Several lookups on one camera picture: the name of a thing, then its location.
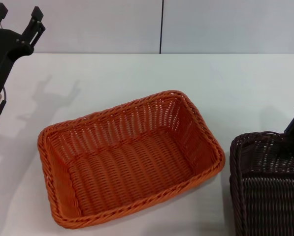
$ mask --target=basket rim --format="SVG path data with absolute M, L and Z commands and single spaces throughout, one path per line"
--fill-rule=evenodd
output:
M 52 179 L 53 168 L 52 168 L 51 162 L 49 161 L 50 156 L 49 156 L 49 151 L 47 148 L 48 146 L 47 146 L 47 142 L 46 142 L 47 137 L 49 135 L 53 134 L 54 132 L 60 132 L 60 131 L 62 131 L 62 129 L 66 129 L 67 127 L 72 128 L 76 124 L 78 124 L 78 125 L 83 124 L 83 123 L 87 122 L 87 120 L 89 120 L 89 119 L 94 119 L 95 121 L 97 121 L 102 116 L 108 115 L 108 113 L 114 113 L 116 111 L 123 112 L 124 110 L 128 110 L 128 108 L 127 108 L 128 106 L 134 106 L 134 105 L 136 106 L 138 104 L 145 104 L 145 103 L 148 103 L 148 102 L 154 100 L 155 98 L 157 98 L 157 99 L 159 97 L 165 98 L 168 95 L 171 95 L 173 97 L 182 98 L 186 102 L 187 110 L 191 114 L 193 114 L 192 117 L 196 121 L 196 125 L 199 127 L 199 130 L 201 131 L 203 138 L 207 141 L 207 143 L 210 145 L 210 147 L 213 150 L 214 156 L 216 158 L 213 165 L 211 167 L 208 167 L 205 171 L 201 172 L 200 174 L 193 176 L 189 180 L 186 180 L 184 182 L 176 184 L 176 185 L 174 185 L 174 186 L 172 186 L 162 192 L 154 194 L 150 197 L 146 197 L 141 200 L 137 200 L 135 202 L 132 202 L 131 204 L 128 204 L 126 206 L 120 206 L 115 209 L 103 211 L 103 212 L 100 212 L 95 215 L 80 216 L 80 217 L 74 217 L 74 218 L 66 217 L 63 214 L 62 210 L 60 209 L 61 202 L 58 198 L 57 190 L 52 183 L 53 180 L 50 181 L 49 180 L 50 178 L 48 178 L 48 176 L 50 176 Z M 118 213 L 117 218 L 119 218 L 121 216 L 125 216 L 130 213 L 137 212 L 141 209 L 145 209 L 147 207 L 153 206 L 154 204 L 166 201 L 166 200 L 174 197 L 175 195 L 182 193 L 182 192 L 185 192 L 188 189 L 199 185 L 200 183 L 207 180 L 208 178 L 216 175 L 225 165 L 225 154 L 224 154 L 221 146 L 217 142 L 217 140 L 212 135 L 211 131 L 208 129 L 208 127 L 207 127 L 206 123 L 204 122 L 202 116 L 200 115 L 198 109 L 194 106 L 194 104 L 190 101 L 190 99 L 183 92 L 180 92 L 177 90 L 163 91 L 160 93 L 149 95 L 149 96 L 141 98 L 141 99 L 134 100 L 129 103 L 124 103 L 122 105 L 116 106 L 111 109 L 106 109 L 101 112 L 94 112 L 92 114 L 89 114 L 89 115 L 86 115 L 86 116 L 83 116 L 83 117 L 80 117 L 80 118 L 77 118 L 74 120 L 67 120 L 64 122 L 50 125 L 41 131 L 41 133 L 38 137 L 38 145 L 37 146 L 38 146 L 38 151 L 40 153 L 40 158 L 41 158 L 41 162 L 42 162 L 42 168 L 43 168 L 43 172 L 44 172 L 44 178 L 45 178 L 45 184 L 46 184 L 47 193 L 48 193 L 48 199 L 49 199 L 49 202 L 51 205 L 52 216 L 53 216 L 54 220 L 59 225 L 65 227 L 65 228 L 70 228 L 70 229 L 83 228 L 86 226 L 93 225 L 93 224 L 87 224 L 87 222 L 93 223 L 100 218 L 106 218 L 106 221 L 104 221 L 104 222 L 107 222 L 107 221 L 111 220 L 108 218 L 111 217 L 115 213 Z M 160 199 L 160 200 L 157 199 L 156 201 L 154 201 L 154 199 L 157 197 L 162 197 L 162 199 Z M 143 208 L 140 207 L 139 210 L 133 210 L 134 206 L 139 205 L 140 203 L 143 203 L 144 207 Z

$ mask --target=dark brown wicker basket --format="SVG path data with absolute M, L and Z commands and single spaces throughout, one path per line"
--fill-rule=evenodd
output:
M 292 139 L 273 132 L 236 137 L 230 188 L 237 236 L 294 236 Z

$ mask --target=orange wicker basket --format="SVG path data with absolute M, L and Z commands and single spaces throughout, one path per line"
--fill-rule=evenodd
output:
M 38 150 L 52 215 L 69 229 L 166 201 L 225 163 L 197 108 L 179 91 L 49 126 Z

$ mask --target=wicker basket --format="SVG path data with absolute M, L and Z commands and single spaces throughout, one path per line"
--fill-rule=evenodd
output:
M 289 136 L 236 137 L 230 148 L 230 188 L 237 236 L 294 236 L 294 156 Z
M 197 108 L 179 91 L 49 126 L 38 150 L 52 215 L 70 229 L 161 203 L 225 163 Z

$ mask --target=tabletop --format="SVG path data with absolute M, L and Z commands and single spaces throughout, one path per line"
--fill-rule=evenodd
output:
M 57 225 L 36 146 L 40 131 L 170 89 L 191 99 L 224 149 L 221 173 L 121 219 L 79 230 Z M 232 236 L 231 141 L 242 133 L 287 127 L 294 114 L 294 55 L 33 54 L 15 63 L 6 90 L 0 236 Z

